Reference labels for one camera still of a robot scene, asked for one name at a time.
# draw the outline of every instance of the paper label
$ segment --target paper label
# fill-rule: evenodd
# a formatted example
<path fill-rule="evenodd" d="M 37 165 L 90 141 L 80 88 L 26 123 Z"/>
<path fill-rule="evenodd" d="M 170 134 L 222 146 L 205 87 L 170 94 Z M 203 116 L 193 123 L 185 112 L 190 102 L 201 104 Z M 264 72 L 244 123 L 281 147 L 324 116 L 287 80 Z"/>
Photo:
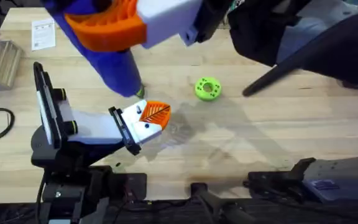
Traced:
<path fill-rule="evenodd" d="M 42 21 L 33 21 L 31 34 L 32 50 L 41 50 L 56 46 L 55 21 L 52 18 Z"/>

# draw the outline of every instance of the wooden surface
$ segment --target wooden surface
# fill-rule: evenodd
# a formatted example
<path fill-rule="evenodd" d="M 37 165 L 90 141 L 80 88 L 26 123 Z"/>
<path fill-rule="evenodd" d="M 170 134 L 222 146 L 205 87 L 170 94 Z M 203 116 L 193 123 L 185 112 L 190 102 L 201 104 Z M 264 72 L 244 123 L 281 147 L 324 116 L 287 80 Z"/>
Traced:
<path fill-rule="evenodd" d="M 24 56 L 12 91 L 0 92 L 0 107 L 13 110 L 16 123 L 0 139 L 0 202 L 34 202 L 42 172 L 30 163 L 30 139 L 40 125 L 32 64 L 38 61 L 54 87 L 66 88 L 72 107 L 108 113 L 137 98 L 109 90 L 89 63 L 57 28 L 57 46 L 31 51 L 31 21 L 46 19 L 43 9 L 11 9 L 0 30 Z M 98 164 L 122 165 L 118 172 L 145 172 L 148 199 L 186 198 L 192 182 L 207 182 L 223 197 L 248 196 L 241 187 L 247 173 L 288 170 L 305 157 L 342 159 L 358 156 L 358 91 L 336 80 L 297 71 L 251 98 L 245 86 L 269 68 L 241 57 L 228 30 L 217 30 L 203 44 L 186 48 L 173 37 L 150 50 L 133 53 L 147 99 L 171 104 L 173 113 L 163 134 L 143 145 L 134 157 L 125 149 Z M 195 81 L 220 80 L 223 95 L 205 103 L 193 93 Z M 0 114 L 0 130 L 7 121 Z"/>

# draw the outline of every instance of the orange gripper pad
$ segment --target orange gripper pad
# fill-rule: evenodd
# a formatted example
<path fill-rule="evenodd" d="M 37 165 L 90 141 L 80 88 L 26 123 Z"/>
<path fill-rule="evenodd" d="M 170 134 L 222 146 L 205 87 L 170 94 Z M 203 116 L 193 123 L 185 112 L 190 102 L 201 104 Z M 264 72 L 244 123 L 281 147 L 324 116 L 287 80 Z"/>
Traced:
<path fill-rule="evenodd" d="M 158 102 L 158 101 L 147 101 L 146 107 L 143 110 L 142 116 L 139 121 L 159 124 L 164 130 L 171 117 L 171 106 Z"/>
<path fill-rule="evenodd" d="M 146 24 L 136 13 L 137 0 L 115 0 L 104 12 L 65 14 L 78 40 L 88 50 L 117 52 L 146 42 Z"/>

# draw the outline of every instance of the green ring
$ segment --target green ring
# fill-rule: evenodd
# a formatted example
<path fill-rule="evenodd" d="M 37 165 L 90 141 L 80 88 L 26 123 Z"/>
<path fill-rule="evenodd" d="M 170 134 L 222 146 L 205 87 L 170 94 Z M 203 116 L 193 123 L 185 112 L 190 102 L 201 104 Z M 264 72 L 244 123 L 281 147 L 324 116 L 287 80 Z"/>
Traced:
<path fill-rule="evenodd" d="M 210 85 L 210 92 L 204 90 L 205 84 Z M 196 82 L 194 89 L 198 98 L 204 101 L 212 101 L 215 100 L 221 94 L 222 85 L 217 79 L 213 77 L 203 77 Z"/>

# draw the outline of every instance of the gray fabric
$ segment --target gray fabric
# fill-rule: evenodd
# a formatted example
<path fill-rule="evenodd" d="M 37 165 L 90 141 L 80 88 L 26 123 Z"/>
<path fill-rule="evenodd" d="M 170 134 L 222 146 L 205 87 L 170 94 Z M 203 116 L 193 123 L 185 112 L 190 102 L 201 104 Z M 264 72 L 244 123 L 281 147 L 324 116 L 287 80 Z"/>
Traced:
<path fill-rule="evenodd" d="M 285 29 L 277 53 L 277 63 L 285 60 L 326 29 L 357 13 L 357 6 L 341 0 L 311 1 L 298 13 L 298 16 L 302 17 L 300 22 Z"/>

